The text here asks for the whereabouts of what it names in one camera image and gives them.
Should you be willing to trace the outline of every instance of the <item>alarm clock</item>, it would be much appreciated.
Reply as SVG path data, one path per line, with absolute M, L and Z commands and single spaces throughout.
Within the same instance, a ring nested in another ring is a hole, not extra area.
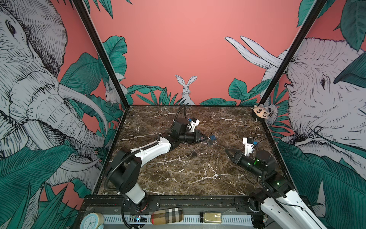
M 80 229 L 103 229 L 104 217 L 100 213 L 90 213 L 81 221 Z

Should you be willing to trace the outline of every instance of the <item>marble tabletop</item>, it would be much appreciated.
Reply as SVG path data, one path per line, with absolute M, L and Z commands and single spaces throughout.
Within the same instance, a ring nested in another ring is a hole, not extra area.
M 121 147 L 137 148 L 157 139 L 172 125 L 178 107 L 131 106 L 126 116 L 119 140 L 110 161 Z M 217 141 L 212 146 L 206 143 L 180 144 L 173 151 L 160 155 L 140 170 L 138 183 L 148 195 L 249 195 L 260 187 L 256 178 L 243 168 L 232 163 L 225 148 L 243 149 L 243 137 L 256 141 L 266 138 L 260 122 L 250 115 L 248 107 L 187 107 L 187 117 L 201 122 L 196 127 L 206 136 L 214 134 Z M 268 140 L 258 145 L 259 149 L 272 151 Z M 99 195 L 115 195 L 115 191 L 103 188 Z

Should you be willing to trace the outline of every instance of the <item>clock face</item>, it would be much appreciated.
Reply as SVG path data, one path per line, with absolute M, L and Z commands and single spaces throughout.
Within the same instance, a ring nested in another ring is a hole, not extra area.
M 90 214 L 83 219 L 80 229 L 96 229 L 98 224 L 98 216 Z

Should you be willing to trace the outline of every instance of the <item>rabbit drawing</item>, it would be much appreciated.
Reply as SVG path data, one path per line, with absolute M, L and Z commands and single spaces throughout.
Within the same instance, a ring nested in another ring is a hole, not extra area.
M 180 83 L 183 86 L 182 101 L 184 102 L 182 104 L 194 105 L 194 102 L 189 97 L 189 94 L 191 93 L 191 91 L 189 90 L 189 85 L 197 79 L 197 76 L 192 76 L 188 80 L 187 84 L 184 82 L 184 79 L 179 75 L 175 75 L 175 77 L 177 77 L 178 83 Z

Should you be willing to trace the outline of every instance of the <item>plush toy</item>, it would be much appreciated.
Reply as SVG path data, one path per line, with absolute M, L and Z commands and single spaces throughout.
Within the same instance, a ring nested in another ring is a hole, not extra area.
M 269 118 L 268 107 L 265 107 L 263 104 L 259 104 L 258 106 L 254 105 L 250 109 L 252 109 L 252 117 L 256 120 L 262 121 Z

